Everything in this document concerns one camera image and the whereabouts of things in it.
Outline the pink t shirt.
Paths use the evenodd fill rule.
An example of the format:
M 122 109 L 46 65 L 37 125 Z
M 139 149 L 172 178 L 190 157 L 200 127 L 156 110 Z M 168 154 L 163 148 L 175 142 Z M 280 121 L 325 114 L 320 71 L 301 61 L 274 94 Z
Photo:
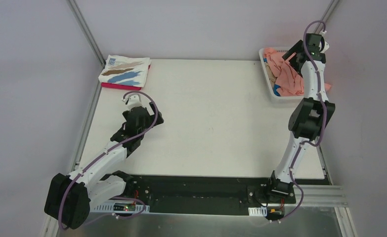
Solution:
M 281 88 L 281 96 L 304 96 L 304 80 L 288 62 L 284 61 L 283 52 L 272 47 L 264 48 L 264 61 L 268 63 L 276 76 L 276 84 Z

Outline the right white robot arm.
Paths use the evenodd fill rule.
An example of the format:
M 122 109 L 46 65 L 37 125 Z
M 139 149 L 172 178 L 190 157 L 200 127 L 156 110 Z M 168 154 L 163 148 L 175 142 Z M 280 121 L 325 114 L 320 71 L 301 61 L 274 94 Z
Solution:
M 293 111 L 288 130 L 290 139 L 281 162 L 263 188 L 266 202 L 287 202 L 293 198 L 295 171 L 309 146 L 319 146 L 335 104 L 326 94 L 324 69 L 327 44 L 320 34 L 306 33 L 283 56 L 304 80 L 304 96 Z

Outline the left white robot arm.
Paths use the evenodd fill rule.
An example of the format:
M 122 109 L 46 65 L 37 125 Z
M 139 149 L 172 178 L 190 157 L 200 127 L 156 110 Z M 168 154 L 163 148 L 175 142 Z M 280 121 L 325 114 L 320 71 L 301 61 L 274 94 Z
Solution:
M 77 229 L 91 210 L 103 202 L 124 194 L 130 175 L 117 170 L 117 165 L 140 146 L 144 134 L 164 122 L 156 103 L 149 103 L 149 114 L 140 102 L 127 103 L 125 122 L 110 141 L 86 166 L 67 175 L 56 174 L 50 183 L 44 212 L 58 221 L 61 230 Z

